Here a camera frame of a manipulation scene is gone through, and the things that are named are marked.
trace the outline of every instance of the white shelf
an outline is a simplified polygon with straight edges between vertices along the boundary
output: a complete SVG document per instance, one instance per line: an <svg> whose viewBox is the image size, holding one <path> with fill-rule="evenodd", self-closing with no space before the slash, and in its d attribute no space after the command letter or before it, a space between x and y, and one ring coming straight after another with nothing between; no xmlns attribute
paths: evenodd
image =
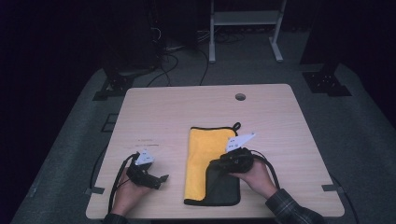
<svg viewBox="0 0 396 224"><path fill-rule="evenodd" d="M214 25L276 24L279 11L229 11L215 12Z"/></svg>

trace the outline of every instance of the sleeve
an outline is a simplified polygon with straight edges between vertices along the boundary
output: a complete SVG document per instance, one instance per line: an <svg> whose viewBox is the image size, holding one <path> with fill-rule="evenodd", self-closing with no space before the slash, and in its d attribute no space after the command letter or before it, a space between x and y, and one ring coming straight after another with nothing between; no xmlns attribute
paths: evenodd
<svg viewBox="0 0 396 224"><path fill-rule="evenodd" d="M265 204L282 224L326 223L323 216L305 207L301 207L284 189L278 190Z"/></svg>
<svg viewBox="0 0 396 224"><path fill-rule="evenodd" d="M103 220L103 224L127 224L128 219L120 215L109 213Z"/></svg>

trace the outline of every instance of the human hand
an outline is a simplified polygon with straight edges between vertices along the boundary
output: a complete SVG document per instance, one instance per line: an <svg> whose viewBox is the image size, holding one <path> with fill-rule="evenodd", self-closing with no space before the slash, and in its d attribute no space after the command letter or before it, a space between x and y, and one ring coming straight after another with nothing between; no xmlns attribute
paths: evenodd
<svg viewBox="0 0 396 224"><path fill-rule="evenodd" d="M259 193L265 199L269 199L277 192L277 188L268 173L267 166L262 161L255 159L253 166L248 172L232 173L230 175L236 176L247 182L251 189Z"/></svg>
<svg viewBox="0 0 396 224"><path fill-rule="evenodd" d="M119 182L119 188L116 192L113 209L110 213L125 217L131 209L133 209L140 199L150 192L150 188L144 186L137 186L134 182L129 180L126 174L128 168L122 172Z"/></svg>

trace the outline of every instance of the yellow towel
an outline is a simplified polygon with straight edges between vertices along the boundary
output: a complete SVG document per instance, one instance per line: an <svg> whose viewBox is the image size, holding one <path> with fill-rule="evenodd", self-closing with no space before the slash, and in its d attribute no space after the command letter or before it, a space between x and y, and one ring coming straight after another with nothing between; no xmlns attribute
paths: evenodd
<svg viewBox="0 0 396 224"><path fill-rule="evenodd" d="M240 126L237 124L232 128L191 128L184 199L201 201L205 198L206 168L225 153L228 139L237 136Z"/></svg>

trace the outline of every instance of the gray carpet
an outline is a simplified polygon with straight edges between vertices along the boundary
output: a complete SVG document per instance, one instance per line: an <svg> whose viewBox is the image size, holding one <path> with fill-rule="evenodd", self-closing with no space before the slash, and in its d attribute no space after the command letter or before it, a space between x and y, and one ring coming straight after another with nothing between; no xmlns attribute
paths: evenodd
<svg viewBox="0 0 396 224"><path fill-rule="evenodd" d="M268 35L246 35L232 45L217 45L217 62L210 64L203 85L287 83L291 85L306 122L329 170L344 187L361 223L393 223L396 219L396 132L364 90L356 74L340 65L336 76L352 96L329 97L311 93L299 61L308 33L281 33L283 63L274 59ZM204 52L208 45L200 46ZM199 85L205 72L200 51L173 53L177 67L169 72L172 86ZM164 57L163 68L175 64ZM146 85L162 71L139 77L135 87ZM111 133L101 132L108 114L118 113L122 97L106 101L92 98L105 82L102 70L92 75L56 139L31 191L12 223L100 223L89 220L85 210L90 199L92 167ZM151 86L167 86L160 77ZM329 223L355 223L345 195L346 213Z"/></svg>

